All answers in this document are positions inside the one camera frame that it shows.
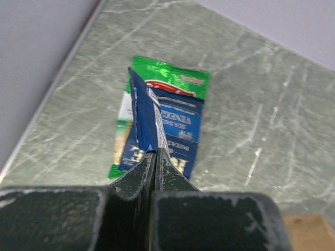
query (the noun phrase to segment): plastic wrapper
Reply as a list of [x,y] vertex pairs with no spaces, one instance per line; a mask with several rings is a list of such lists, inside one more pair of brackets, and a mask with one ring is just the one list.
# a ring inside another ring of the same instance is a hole
[[142,112],[143,116],[151,117],[149,106],[137,104],[135,110],[134,99],[131,98],[133,91],[131,81],[141,81],[147,86],[144,89],[147,89],[148,93],[150,92],[148,90],[151,90],[159,101],[157,105],[160,108],[171,161],[189,179],[196,158],[209,73],[180,69],[162,61],[140,56],[134,57],[131,68],[138,75],[136,74],[134,78],[130,71],[129,83],[122,97],[118,114],[114,164],[109,177],[118,177],[131,169],[141,160],[145,151],[155,151],[154,146],[151,149],[147,144],[139,145],[138,134],[143,130],[151,130],[153,133],[156,130],[149,129],[150,125],[145,125],[144,122],[145,126],[141,128],[133,123],[138,116],[136,113]]

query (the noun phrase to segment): white streak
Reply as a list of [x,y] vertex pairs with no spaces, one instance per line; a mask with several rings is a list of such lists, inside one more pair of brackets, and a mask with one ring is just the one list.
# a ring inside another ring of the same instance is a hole
[[252,58],[253,56],[256,56],[258,54],[260,54],[261,52],[264,51],[264,48],[260,48],[259,50],[255,51],[254,53],[252,53],[251,55],[248,55],[244,58],[241,58],[239,60],[236,60],[235,62],[232,62],[232,63],[229,63],[227,64],[226,66],[224,66],[222,69],[228,69],[228,68],[231,68],[233,65],[236,65],[236,64],[239,64],[239,63],[242,63],[244,62],[245,60],[249,59],[249,58]]
[[200,70],[203,67],[204,60],[207,58],[207,54],[204,54],[202,58],[200,59],[200,62],[198,64],[198,70]]
[[144,8],[123,9],[123,10],[107,9],[107,10],[104,10],[103,12],[112,13],[112,14],[122,14],[125,12],[132,12],[132,11],[143,12],[143,11],[151,10],[151,9],[167,9],[172,4],[192,3],[192,2],[193,1],[191,0],[181,0],[181,1],[171,1],[171,2],[157,4],[157,0],[154,0],[152,3],[150,3],[147,7],[144,7]]
[[4,208],[8,206],[9,204],[12,204],[15,201],[15,199],[10,199],[10,200],[2,200],[0,201],[0,208]]
[[248,142],[253,141],[253,138],[255,137],[255,133],[256,133],[256,130],[257,130],[258,123],[260,121],[260,116],[261,116],[261,113],[262,113],[262,109],[263,109],[263,104],[259,104],[257,114],[256,114],[256,118],[255,118],[255,122],[253,124],[252,130],[249,133],[249,136],[245,140],[242,140],[241,142],[239,142],[233,149],[231,149],[228,152],[229,154],[234,153],[237,149],[241,148],[242,146],[244,146]]
[[332,90],[332,88],[334,87],[335,85],[335,78],[332,82],[329,83],[329,85],[326,87],[325,91],[326,92],[329,92],[330,90]]
[[57,90],[61,90],[63,89],[66,85],[68,85],[69,83],[71,83],[72,81],[74,81],[81,73],[83,73],[86,69],[88,69],[89,67],[91,67],[92,65],[95,64],[95,62],[97,61],[97,59],[101,58],[102,56],[106,55],[108,52],[110,52],[112,49],[114,49],[116,46],[118,46],[119,44],[121,44],[122,42],[124,42],[126,39],[128,39],[131,35],[133,35],[136,31],[138,31],[142,26],[144,26],[149,20],[151,20],[151,18],[153,18],[154,15],[156,15],[156,13],[158,12],[158,10],[153,11],[146,19],[144,19],[138,26],[136,26],[135,28],[133,28],[129,33],[125,34],[121,39],[119,39],[118,41],[116,41],[111,47],[107,48],[106,50],[102,51],[96,58],[94,58],[92,61],[90,61],[86,66],[82,67],[79,71],[77,71],[72,77],[70,77],[70,79],[68,79],[67,81],[65,81],[62,85],[60,85]]
[[259,159],[259,157],[261,155],[261,152],[262,152],[262,149],[260,147],[258,147],[257,151],[255,152],[256,156],[255,156],[255,158],[253,160],[253,163],[252,163],[252,165],[250,167],[250,170],[249,170],[247,179],[246,179],[246,181],[244,183],[244,186],[247,186],[249,184],[249,181],[250,181],[250,179],[252,177],[253,172],[255,171],[256,164],[257,164],[257,161],[258,161],[258,159]]

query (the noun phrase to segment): scratch mark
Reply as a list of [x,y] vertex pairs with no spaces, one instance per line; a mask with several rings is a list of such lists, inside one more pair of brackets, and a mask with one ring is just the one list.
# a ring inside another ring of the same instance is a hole
[[229,154],[234,153],[237,149],[241,148],[242,146],[244,146],[248,142],[253,141],[253,138],[255,137],[255,133],[256,133],[256,130],[257,130],[258,123],[260,121],[260,116],[261,116],[261,113],[262,113],[262,109],[263,109],[263,104],[259,104],[257,114],[256,114],[256,118],[255,118],[255,122],[253,124],[252,130],[249,133],[249,136],[245,140],[238,143],[233,149],[231,149],[228,152]]
[[273,108],[273,113],[272,113],[271,119],[270,119],[270,121],[269,121],[269,127],[272,126],[273,121],[274,121],[274,119],[276,118],[277,112],[278,112],[278,106],[275,106],[275,107]]
[[242,63],[244,62],[245,60],[249,59],[249,58],[252,58],[253,56],[256,56],[258,54],[260,54],[261,52],[264,51],[264,48],[260,48],[259,50],[255,51],[254,53],[252,53],[251,55],[248,55],[248,56],[245,56],[244,58],[241,58],[235,62],[232,62],[232,63],[229,63],[227,64],[226,66],[224,66],[222,69],[228,69],[228,68],[231,68],[233,65],[236,65],[236,64],[239,64],[239,63]]
[[24,162],[28,161],[28,160],[32,160],[33,162],[36,162],[36,159],[34,159],[34,157],[37,155],[37,153],[29,155],[24,153],[25,155],[25,159],[23,159],[22,161],[18,162],[15,166],[12,166],[8,172],[6,173],[6,175],[10,174],[15,168],[17,168],[18,166],[20,166],[21,164],[23,164]]
[[324,196],[328,195],[332,191],[332,189],[334,187],[334,183],[335,183],[335,176],[331,180],[328,187],[322,193],[320,193],[319,195],[315,195],[315,198],[323,198]]
[[[303,82],[306,82],[307,79],[307,70],[304,72],[303,75]],[[294,129],[294,136],[292,139],[292,145],[291,145],[291,151],[289,153],[290,155],[290,161],[289,161],[289,165],[288,165],[288,172],[287,172],[287,178],[286,178],[286,182],[289,182],[292,178],[292,173],[293,173],[293,166],[295,163],[295,148],[296,148],[296,144],[297,144],[297,136],[298,136],[298,129],[299,129],[299,123],[300,123],[300,117],[299,117],[299,113],[300,113],[300,108],[302,106],[302,102],[303,102],[303,89],[300,89],[299,92],[299,97],[298,97],[298,102],[295,108],[295,129]]]
[[230,187],[228,187],[226,185],[223,185],[223,184],[209,186],[209,187],[201,187],[201,188],[199,188],[199,190],[201,190],[201,191],[207,191],[207,190],[211,190],[211,189],[220,189],[220,188],[222,188],[224,190],[230,190]]
[[198,64],[198,71],[203,67],[204,60],[207,58],[207,54],[204,54],[202,58],[200,59],[200,62]]
[[330,206],[333,204],[333,202],[335,201],[335,194],[333,194],[330,198],[330,200],[328,200],[327,205],[325,205],[321,210],[320,213],[324,214],[325,211],[330,208]]
[[60,154],[58,156],[58,158],[54,159],[46,168],[44,168],[42,171],[40,171],[37,175],[35,175],[35,177],[31,180],[36,180],[38,179],[41,175],[43,174],[47,174],[50,171],[54,170],[57,165],[55,165],[62,157],[64,157],[65,155],[67,155],[67,153],[69,153],[70,151],[72,151],[75,147],[79,146],[91,133],[93,133],[96,129],[98,129],[102,124],[98,124],[96,125],[94,128],[91,129],[91,131],[82,136],[79,140],[77,140],[74,144],[72,144],[65,152],[63,152],[62,154]]
[[102,56],[106,55],[108,52],[110,52],[112,49],[114,49],[116,46],[127,40],[131,35],[133,35],[136,31],[138,31],[142,26],[144,26],[148,21],[150,21],[157,13],[158,9],[154,10],[146,19],[144,19],[138,26],[133,28],[129,33],[125,34],[121,39],[116,41],[111,47],[105,49],[102,51],[96,58],[93,59],[93,61],[90,61],[87,65],[82,67],[79,71],[77,71],[72,77],[70,77],[67,81],[65,81],[62,85],[60,85],[57,90],[63,89],[66,85],[71,83],[73,80],[75,80],[81,73],[83,73],[86,69],[91,67],[95,64],[95,62],[101,58]]
[[151,9],[167,9],[172,4],[192,3],[193,1],[191,1],[191,0],[181,0],[181,1],[171,1],[171,2],[159,3],[159,4],[157,4],[157,2],[158,2],[157,0],[154,0],[152,3],[150,3],[147,7],[144,7],[144,8],[123,9],[123,10],[108,9],[108,10],[104,10],[103,12],[112,13],[112,14],[122,14],[122,13],[125,13],[125,12],[131,12],[131,11],[143,12],[143,11],[151,10]]
[[335,78],[332,82],[329,83],[329,85],[326,87],[325,91],[329,92],[330,90],[333,89],[334,85],[335,85]]
[[10,199],[10,200],[2,200],[0,201],[0,208],[4,208],[8,206],[9,204],[12,204],[15,201],[15,199]]
[[261,152],[262,152],[262,149],[260,147],[258,147],[257,151],[255,152],[256,156],[255,156],[255,158],[253,160],[253,163],[252,163],[252,165],[251,165],[251,167],[249,169],[249,173],[248,173],[247,179],[246,179],[246,181],[244,183],[244,186],[247,186],[249,184],[249,181],[250,181],[250,179],[252,177],[253,172],[255,171],[256,164],[257,164],[258,159],[259,159],[259,157],[261,155]]

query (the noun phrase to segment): green marble surface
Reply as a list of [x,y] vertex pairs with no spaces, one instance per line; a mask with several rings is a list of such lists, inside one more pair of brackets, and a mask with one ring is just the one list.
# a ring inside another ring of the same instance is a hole
[[192,183],[335,226],[335,73],[192,1],[109,1],[2,186],[107,184],[134,55],[212,73]]

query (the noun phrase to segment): blue packet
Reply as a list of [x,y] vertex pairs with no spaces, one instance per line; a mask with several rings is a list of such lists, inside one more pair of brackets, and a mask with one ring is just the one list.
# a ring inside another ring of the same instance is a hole
[[[122,175],[134,167],[146,151],[156,151],[157,147],[162,147],[162,144],[158,146],[158,142],[166,142],[167,146],[164,143],[164,148],[168,148],[167,152],[174,167],[190,179],[198,147],[209,73],[179,69],[161,61],[139,56],[134,58],[132,68],[140,76],[134,71],[129,72],[130,85],[126,87],[118,115],[117,139],[120,143],[115,148],[118,154],[115,155],[117,157],[109,177]],[[136,87],[138,83],[141,83],[141,88],[136,90],[132,86]],[[136,101],[133,98],[135,92],[138,92],[138,97],[144,93],[146,99]],[[152,92],[156,97],[154,99],[148,95]],[[156,136],[157,140],[155,137],[159,126],[152,118],[159,116],[154,115],[152,107],[156,107],[156,111],[159,110],[161,114],[160,119],[166,135],[163,141],[159,140],[162,135]],[[139,113],[142,118],[146,118],[145,121],[137,119],[140,117]]]

